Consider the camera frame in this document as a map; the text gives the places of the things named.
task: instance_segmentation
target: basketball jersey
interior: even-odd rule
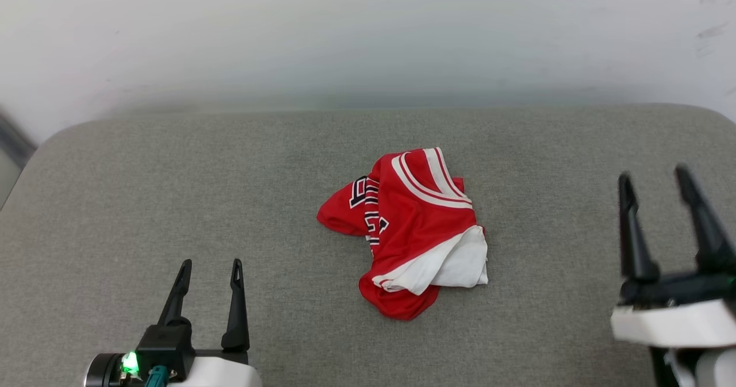
[[[440,286],[488,283],[484,230],[439,148],[386,154],[325,202],[317,219],[366,237],[373,264],[358,287],[385,316],[415,318]]]

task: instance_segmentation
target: gray fabric surface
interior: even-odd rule
[[[491,282],[392,321],[358,293],[366,242],[315,214],[382,154],[432,146],[487,227]],[[0,385],[78,385],[96,353],[136,347],[186,258],[194,345],[218,347],[236,256],[265,385],[652,385],[646,349],[610,331],[618,175],[633,174],[663,269],[688,269],[672,171],[688,163],[736,231],[734,150],[731,122],[672,105],[76,126],[37,151],[0,212]]]

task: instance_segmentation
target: green light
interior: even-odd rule
[[[123,356],[121,363],[121,370],[131,375],[131,377],[138,378],[139,367],[137,366],[137,356],[135,351],[131,351]]]

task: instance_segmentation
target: robotic arm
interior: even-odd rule
[[[232,298],[222,350],[191,346],[191,322],[181,316],[190,277],[187,259],[158,323],[145,330],[135,351],[97,355],[87,369],[84,387],[261,387],[260,376],[248,365],[250,337],[240,259],[232,262]]]
[[[659,387],[736,385],[736,251],[688,169],[675,170],[697,235],[697,270],[660,274],[637,217],[631,178],[619,178],[621,276],[614,338],[649,346]]]

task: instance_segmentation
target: red fabric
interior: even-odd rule
[[[384,316],[410,320],[434,303],[439,286],[430,285],[420,295],[408,290],[388,292],[376,285],[373,277],[387,274],[467,230],[476,224],[476,215],[471,207],[431,204],[408,190],[405,181],[397,173],[394,161],[401,155],[386,154],[381,157],[366,178],[346,185],[329,198],[320,208],[317,219],[336,232],[367,236],[373,264],[358,282],[361,294]],[[425,151],[411,151],[404,157],[405,166],[398,170],[410,172],[418,183],[434,192],[432,196],[436,196],[437,200],[451,203],[464,201],[457,193],[451,196],[441,194],[433,180]],[[461,193],[465,192],[462,178],[450,178],[448,173],[446,178]],[[365,200],[355,204],[363,193]]]

